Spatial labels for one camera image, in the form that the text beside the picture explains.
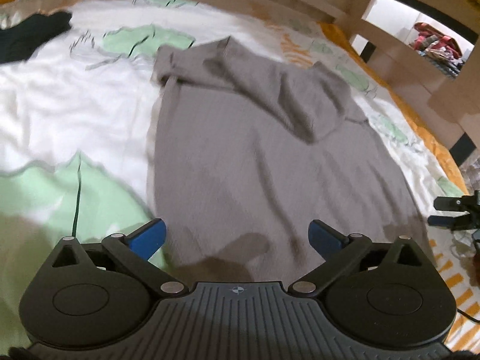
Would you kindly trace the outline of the grey knit sweater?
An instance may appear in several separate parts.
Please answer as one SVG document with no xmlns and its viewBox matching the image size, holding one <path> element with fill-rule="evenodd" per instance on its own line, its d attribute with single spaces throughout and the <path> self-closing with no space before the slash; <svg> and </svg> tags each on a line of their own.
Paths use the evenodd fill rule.
<svg viewBox="0 0 480 360">
<path fill-rule="evenodd" d="M 400 166 L 324 64 L 279 63 L 228 37 L 160 47 L 153 77 L 154 210 L 181 281 L 289 284 L 321 263 L 308 242 L 315 219 L 428 248 Z"/>
</svg>

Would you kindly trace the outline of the white leaf-print duvet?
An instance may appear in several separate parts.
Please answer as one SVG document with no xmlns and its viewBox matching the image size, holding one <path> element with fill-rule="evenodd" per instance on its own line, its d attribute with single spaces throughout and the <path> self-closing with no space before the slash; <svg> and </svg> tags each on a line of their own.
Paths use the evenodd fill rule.
<svg viewBox="0 0 480 360">
<path fill-rule="evenodd" d="M 282 24 L 250 3 L 244 15 L 194 0 L 83 0 L 71 29 L 25 62 L 1 66 L 1 349 L 28 343 L 20 297 L 72 221 L 83 242 L 130 231 L 155 213 L 153 160 L 162 46 L 187 50 L 233 38 L 256 55 L 308 69 L 324 64 L 400 166 L 439 273 L 463 313 L 448 347 L 479 350 L 479 287 L 463 267 L 470 243 L 426 223 L 439 195 L 463 192 L 452 160 L 407 103 L 326 24 Z"/>
</svg>

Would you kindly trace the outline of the red patterned fabric pile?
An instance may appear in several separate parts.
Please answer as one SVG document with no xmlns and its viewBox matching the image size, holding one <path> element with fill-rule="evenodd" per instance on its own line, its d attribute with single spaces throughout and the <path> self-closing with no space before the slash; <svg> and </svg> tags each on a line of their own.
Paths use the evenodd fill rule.
<svg viewBox="0 0 480 360">
<path fill-rule="evenodd" d="M 417 22 L 413 29 L 417 35 L 409 46 L 421 57 L 428 59 L 444 75 L 452 79 L 458 77 L 465 62 L 456 39 L 425 22 Z"/>
</svg>

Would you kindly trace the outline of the black garment on bed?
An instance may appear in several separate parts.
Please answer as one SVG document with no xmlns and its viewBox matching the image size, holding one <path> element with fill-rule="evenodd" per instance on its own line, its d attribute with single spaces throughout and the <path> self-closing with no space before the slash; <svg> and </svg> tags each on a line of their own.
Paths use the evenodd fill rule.
<svg viewBox="0 0 480 360">
<path fill-rule="evenodd" d="M 16 26 L 1 30 L 1 64 L 28 60 L 37 48 L 71 29 L 72 14 L 58 11 L 34 14 Z"/>
</svg>

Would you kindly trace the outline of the white wooden bed frame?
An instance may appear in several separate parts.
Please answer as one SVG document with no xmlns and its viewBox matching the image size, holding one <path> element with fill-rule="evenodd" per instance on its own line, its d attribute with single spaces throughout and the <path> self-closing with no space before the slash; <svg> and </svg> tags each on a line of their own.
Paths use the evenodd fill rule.
<svg viewBox="0 0 480 360">
<path fill-rule="evenodd" d="M 240 11 L 246 0 L 202 0 Z M 479 0 L 256 0 L 337 24 L 458 164 L 479 149 Z M 416 24 L 456 40 L 463 65 L 440 71 L 415 55 Z"/>
</svg>

